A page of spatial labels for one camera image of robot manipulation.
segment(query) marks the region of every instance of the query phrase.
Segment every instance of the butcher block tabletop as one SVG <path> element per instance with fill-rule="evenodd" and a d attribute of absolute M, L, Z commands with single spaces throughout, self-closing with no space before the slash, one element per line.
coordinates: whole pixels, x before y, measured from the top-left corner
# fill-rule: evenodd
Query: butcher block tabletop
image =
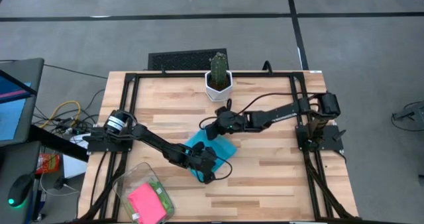
<path fill-rule="evenodd" d="M 112 110 L 119 108 L 126 73 L 109 74 L 99 112 L 100 125 Z M 304 75 L 308 92 L 326 92 L 321 72 L 304 72 Z M 265 93 L 291 92 L 287 78 L 233 79 L 233 111 L 240 111 Z M 272 95 L 259 99 L 248 110 L 267 111 L 291 102 L 290 95 Z M 198 132 L 202 119 L 214 116 L 214 110 L 223 105 L 212 103 L 206 96 L 204 78 L 141 78 L 134 115 L 138 122 L 163 139 L 183 144 Z M 303 155 L 297 148 L 296 125 L 293 118 L 274 123 L 261 133 L 225 135 L 237 147 L 235 155 L 228 160 L 233 165 L 233 173 L 225 180 L 207 185 L 198 182 L 189 170 L 168 163 L 162 153 L 138 141 L 134 141 L 129 152 L 127 170 L 141 162 L 151 165 L 175 206 L 170 221 L 311 221 L 314 220 L 313 210 Z M 89 209 L 102 155 L 100 152 L 89 157 L 79 198 L 79 216 Z M 328 187 L 348 212 L 358 215 L 344 159 L 332 151 L 322 151 L 321 156 Z M 109 153 L 101 165 L 94 200 L 105 184 L 108 163 Z M 229 170 L 224 164 L 216 177 L 227 175 Z M 325 216 L 322 195 L 318 187 L 317 190 L 321 215 Z M 114 199 L 112 191 L 106 217 L 111 217 Z M 118 220 L 130 221 L 122 205 Z"/>

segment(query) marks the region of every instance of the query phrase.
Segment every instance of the computer screen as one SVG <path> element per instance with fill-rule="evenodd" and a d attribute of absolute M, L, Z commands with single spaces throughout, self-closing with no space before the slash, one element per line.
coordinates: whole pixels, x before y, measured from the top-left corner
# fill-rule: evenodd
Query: computer screen
<path fill-rule="evenodd" d="M 36 92 L 0 70 L 0 103 L 16 101 L 36 95 Z"/>

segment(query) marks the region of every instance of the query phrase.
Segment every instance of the blue cloth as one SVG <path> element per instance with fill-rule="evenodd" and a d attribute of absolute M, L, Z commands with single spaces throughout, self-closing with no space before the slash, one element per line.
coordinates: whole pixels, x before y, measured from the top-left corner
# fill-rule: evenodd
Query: blue cloth
<path fill-rule="evenodd" d="M 225 137 L 218 135 L 217 138 L 214 140 L 207 140 L 206 131 L 200 130 L 197 132 L 193 137 L 191 137 L 185 145 L 188 147 L 193 147 L 195 144 L 197 144 L 199 141 L 202 141 L 205 145 L 205 147 L 212 147 L 215 151 L 217 157 L 222 158 L 223 160 L 228 160 L 234 153 L 236 152 L 237 148 Z M 213 172 L 216 172 L 219 167 L 221 167 L 224 164 L 224 161 L 220 160 L 219 158 L 216 159 L 215 165 L 212 168 Z M 190 170 L 191 173 L 197 178 L 195 170 Z M 201 172 L 198 172 L 200 180 L 203 180 L 203 174 Z"/>
<path fill-rule="evenodd" d="M 11 140 L 15 136 L 26 99 L 0 104 L 0 140 Z"/>

